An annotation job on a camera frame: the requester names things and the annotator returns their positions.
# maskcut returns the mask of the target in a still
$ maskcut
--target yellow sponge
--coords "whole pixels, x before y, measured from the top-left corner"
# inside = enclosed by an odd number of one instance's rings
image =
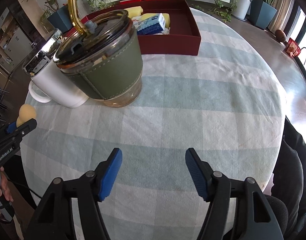
[[[131,19],[133,17],[140,16],[141,13],[143,12],[143,8],[141,6],[130,7],[126,8],[125,10],[128,11],[128,17]]]
[[[36,110],[31,105],[22,105],[19,109],[19,117],[16,120],[16,127],[21,126],[23,123],[27,122],[30,119],[36,118]]]
[[[143,20],[146,20],[147,18],[149,17],[152,17],[154,15],[156,15],[157,13],[144,13],[140,20],[143,21]],[[165,28],[169,28],[170,27],[170,23],[171,23],[171,20],[170,20],[170,15],[168,13],[162,13],[164,18],[165,18]]]

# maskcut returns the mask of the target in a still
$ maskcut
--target tumbler lid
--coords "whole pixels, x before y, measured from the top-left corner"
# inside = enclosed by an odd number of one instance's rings
[[[114,10],[98,15],[85,23],[88,34],[76,31],[61,44],[54,55],[54,62],[58,65],[72,64],[106,46],[114,46],[112,41],[127,29],[129,21],[126,10]]]

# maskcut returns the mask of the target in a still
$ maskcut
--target brown floor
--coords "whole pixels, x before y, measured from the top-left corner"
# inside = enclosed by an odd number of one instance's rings
[[[198,1],[187,2],[192,8],[196,5],[200,6],[206,13],[212,6]],[[283,52],[285,46],[277,42],[271,32],[261,30],[251,25],[249,21],[243,22],[234,17],[231,22],[226,22],[226,25],[250,43],[271,67],[287,93],[286,115],[306,142],[306,82],[295,60]]]
[[[197,1],[188,1],[188,3],[193,8],[199,5],[205,12],[212,6]],[[284,45],[277,42],[270,32],[234,17],[226,24],[246,39],[274,71],[288,94],[287,116],[306,141],[306,82],[295,61],[283,52]],[[18,110],[25,102],[29,80],[29,76],[18,68],[11,81],[6,84],[6,90],[10,92],[3,100],[3,103],[9,107],[4,116],[7,121],[14,121],[18,117]]]

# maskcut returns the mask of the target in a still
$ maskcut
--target checkered tablecloth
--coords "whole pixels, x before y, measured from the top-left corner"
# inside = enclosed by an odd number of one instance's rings
[[[184,155],[227,177],[265,188],[279,152],[285,91],[263,58],[234,30],[192,9],[202,42],[197,57],[143,55],[143,88],[123,108],[89,99],[70,109],[26,103],[37,128],[21,154],[28,185],[42,195],[55,177],[80,177],[114,147],[123,163],[100,210],[111,239],[196,239],[208,204],[197,195]],[[82,239],[76,201],[74,223]],[[227,229],[232,226],[230,209]]]

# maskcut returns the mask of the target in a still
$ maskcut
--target red tray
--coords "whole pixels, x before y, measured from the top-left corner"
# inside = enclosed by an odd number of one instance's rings
[[[144,0],[116,5],[87,16],[93,19],[112,10],[141,6],[143,13],[168,13],[170,15],[169,35],[139,35],[142,54],[182,54],[196,56],[201,35],[192,12],[185,0]]]

